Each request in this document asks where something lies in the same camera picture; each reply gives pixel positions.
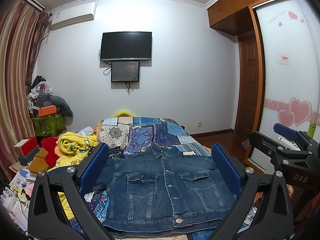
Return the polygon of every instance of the blue gripper pad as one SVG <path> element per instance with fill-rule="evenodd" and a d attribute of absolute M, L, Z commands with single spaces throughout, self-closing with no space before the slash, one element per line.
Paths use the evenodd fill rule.
<path fill-rule="evenodd" d="M 109 158 L 109 152 L 108 145 L 104 144 L 95 158 L 90 162 L 88 168 L 84 171 L 80 180 L 79 193 L 81 196 L 84 196 L 92 191 L 92 188 L 100 176 L 102 169 L 106 165 L 106 162 Z"/>
<path fill-rule="evenodd" d="M 287 138 L 289 141 L 295 141 L 298 139 L 297 132 L 295 130 L 292 130 L 280 123 L 276 123 L 273 126 L 273 131 L 277 134 L 280 134 L 281 136 Z"/>
<path fill-rule="evenodd" d="M 242 192 L 241 177 L 232 163 L 217 144 L 212 146 L 211 155 L 230 192 L 240 197 Z"/>

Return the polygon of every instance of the red box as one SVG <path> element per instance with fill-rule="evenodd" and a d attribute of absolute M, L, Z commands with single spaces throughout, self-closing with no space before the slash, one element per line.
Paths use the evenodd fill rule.
<path fill-rule="evenodd" d="M 35 137 L 27 137 L 25 140 L 18 142 L 14 149 L 16 150 L 17 156 L 27 156 L 36 146 L 38 142 Z"/>
<path fill-rule="evenodd" d="M 46 107 L 41 107 L 39 110 L 39 117 L 45 116 L 48 114 L 54 114 L 57 112 L 56 106 L 46 106 Z"/>

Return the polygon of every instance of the green bag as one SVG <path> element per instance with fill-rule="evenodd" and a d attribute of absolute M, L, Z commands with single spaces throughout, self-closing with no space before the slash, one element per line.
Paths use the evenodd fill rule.
<path fill-rule="evenodd" d="M 36 136 L 58 136 L 57 130 L 64 130 L 66 123 L 61 114 L 49 114 L 32 118 Z"/>

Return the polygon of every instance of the sliding wardrobe door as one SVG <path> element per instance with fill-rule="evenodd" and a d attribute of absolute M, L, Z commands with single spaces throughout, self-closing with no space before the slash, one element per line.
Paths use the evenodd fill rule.
<path fill-rule="evenodd" d="M 316 121 L 319 68 L 316 46 L 305 12 L 298 0 L 275 0 L 255 8 L 265 56 L 265 99 L 259 132 L 277 141 L 279 122 L 308 131 Z M 316 129 L 314 139 L 319 141 Z M 257 149 L 251 161 L 266 169 L 270 158 Z"/>

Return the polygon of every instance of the air conditioner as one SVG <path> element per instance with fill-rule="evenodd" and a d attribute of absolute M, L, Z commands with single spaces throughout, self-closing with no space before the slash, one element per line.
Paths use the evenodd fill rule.
<path fill-rule="evenodd" d="M 56 30 L 68 25 L 92 21 L 96 12 L 95 2 L 81 4 L 53 14 L 51 29 Z"/>

